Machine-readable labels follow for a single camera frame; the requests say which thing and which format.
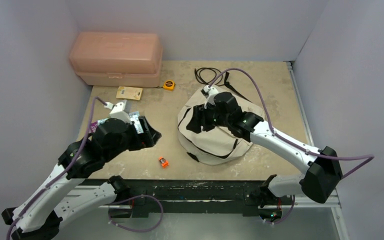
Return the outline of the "tan paper card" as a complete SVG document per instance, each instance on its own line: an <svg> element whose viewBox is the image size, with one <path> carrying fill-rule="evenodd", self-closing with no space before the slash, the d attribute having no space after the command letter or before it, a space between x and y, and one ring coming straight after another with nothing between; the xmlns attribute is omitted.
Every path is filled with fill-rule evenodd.
<svg viewBox="0 0 384 240"><path fill-rule="evenodd" d="M139 101L142 93L143 88L140 87L119 86L116 92L116 98Z"/></svg>

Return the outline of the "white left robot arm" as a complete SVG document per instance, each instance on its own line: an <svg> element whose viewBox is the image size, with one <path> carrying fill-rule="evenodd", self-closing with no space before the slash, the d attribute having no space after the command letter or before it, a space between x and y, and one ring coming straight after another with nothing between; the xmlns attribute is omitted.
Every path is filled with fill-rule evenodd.
<svg viewBox="0 0 384 240"><path fill-rule="evenodd" d="M6 208L1 216L9 226L8 240L51 240L60 229L104 205L133 207L145 193L132 195L132 187L119 175L71 200L66 196L92 173L125 151L151 148L161 138L147 119L132 120L125 111L112 111L95 131L70 144L40 187L20 206Z"/></svg>

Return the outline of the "beige canvas backpack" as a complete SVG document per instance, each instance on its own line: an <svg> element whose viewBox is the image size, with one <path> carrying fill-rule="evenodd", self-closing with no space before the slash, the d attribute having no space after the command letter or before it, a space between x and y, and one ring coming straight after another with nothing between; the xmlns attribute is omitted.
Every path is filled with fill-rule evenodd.
<svg viewBox="0 0 384 240"><path fill-rule="evenodd" d="M193 122L194 107L207 103L200 89L189 98L177 115L177 137L186 153L195 161L215 166L243 157L252 143L236 138L226 127L195 133L187 129Z"/></svg>

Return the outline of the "pink plastic storage box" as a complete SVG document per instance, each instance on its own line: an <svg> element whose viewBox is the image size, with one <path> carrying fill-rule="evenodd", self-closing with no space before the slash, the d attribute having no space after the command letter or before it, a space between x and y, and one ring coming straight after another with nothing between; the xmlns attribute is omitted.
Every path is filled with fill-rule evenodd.
<svg viewBox="0 0 384 240"><path fill-rule="evenodd" d="M89 86L154 88L160 84L163 46L154 33L81 32L69 55Z"/></svg>

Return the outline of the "light blue treehouse book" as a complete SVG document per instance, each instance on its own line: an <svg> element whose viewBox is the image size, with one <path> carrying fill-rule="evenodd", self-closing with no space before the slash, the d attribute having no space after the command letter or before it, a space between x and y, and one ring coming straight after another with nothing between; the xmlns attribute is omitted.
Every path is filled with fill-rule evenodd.
<svg viewBox="0 0 384 240"><path fill-rule="evenodd" d="M145 127L142 126L139 117L140 117L140 115L137 111L133 112L133 113L127 113L125 111L111 112L109 118L104 118L104 119L98 120L96 122L96 126L103 124L106 120L109 120L110 118L116 118L116 119L122 120L128 124L133 124L133 126L136 129L136 132L138 134L143 134L145 132Z"/></svg>

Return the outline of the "yellow tape measure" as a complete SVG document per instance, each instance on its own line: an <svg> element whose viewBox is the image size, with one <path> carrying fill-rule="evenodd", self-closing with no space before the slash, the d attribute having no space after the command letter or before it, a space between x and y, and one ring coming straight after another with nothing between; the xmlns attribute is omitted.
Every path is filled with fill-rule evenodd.
<svg viewBox="0 0 384 240"><path fill-rule="evenodd" d="M166 80L163 83L162 88L164 90L173 91L175 89L176 83L173 80Z"/></svg>

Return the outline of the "orange pencil sharpener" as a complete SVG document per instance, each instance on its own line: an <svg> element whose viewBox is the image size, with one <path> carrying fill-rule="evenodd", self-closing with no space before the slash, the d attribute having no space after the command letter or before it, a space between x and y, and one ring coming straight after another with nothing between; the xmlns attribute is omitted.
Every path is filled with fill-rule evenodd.
<svg viewBox="0 0 384 240"><path fill-rule="evenodd" d="M161 166L165 169L167 168L170 164L169 162L164 158L164 157L160 157L158 159L158 161L160 162Z"/></svg>

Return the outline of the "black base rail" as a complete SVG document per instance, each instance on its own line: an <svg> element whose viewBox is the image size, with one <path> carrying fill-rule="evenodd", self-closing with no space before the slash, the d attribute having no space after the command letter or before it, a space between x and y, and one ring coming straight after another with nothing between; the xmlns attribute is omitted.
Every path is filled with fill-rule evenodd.
<svg viewBox="0 0 384 240"><path fill-rule="evenodd" d="M124 199L140 195L157 198L164 213L173 214L241 214L267 221L284 217L291 207L335 208L340 202L336 192L325 203L305 195L282 198L263 192L261 180L151 180L126 179L129 192Z"/></svg>

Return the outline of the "purple paperback book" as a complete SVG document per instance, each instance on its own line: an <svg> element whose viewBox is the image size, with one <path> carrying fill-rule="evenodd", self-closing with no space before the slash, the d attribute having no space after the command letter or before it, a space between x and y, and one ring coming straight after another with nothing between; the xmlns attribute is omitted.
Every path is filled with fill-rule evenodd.
<svg viewBox="0 0 384 240"><path fill-rule="evenodd" d="M95 121L89 125L89 133L94 133L98 127L98 122Z"/></svg>

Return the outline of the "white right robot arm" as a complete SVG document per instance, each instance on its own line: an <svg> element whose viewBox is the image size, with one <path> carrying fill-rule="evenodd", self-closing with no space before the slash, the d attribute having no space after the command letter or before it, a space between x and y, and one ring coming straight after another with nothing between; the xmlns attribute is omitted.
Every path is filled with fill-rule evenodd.
<svg viewBox="0 0 384 240"><path fill-rule="evenodd" d="M298 175L276 175L268 180L260 191L262 200L268 204L293 194L304 194L324 204L343 177L340 164L334 161L338 155L333 148L319 149L270 129L268 121L260 115L243 111L229 92L210 90L204 109L209 111L209 125L226 127L235 137L270 150L300 171Z"/></svg>

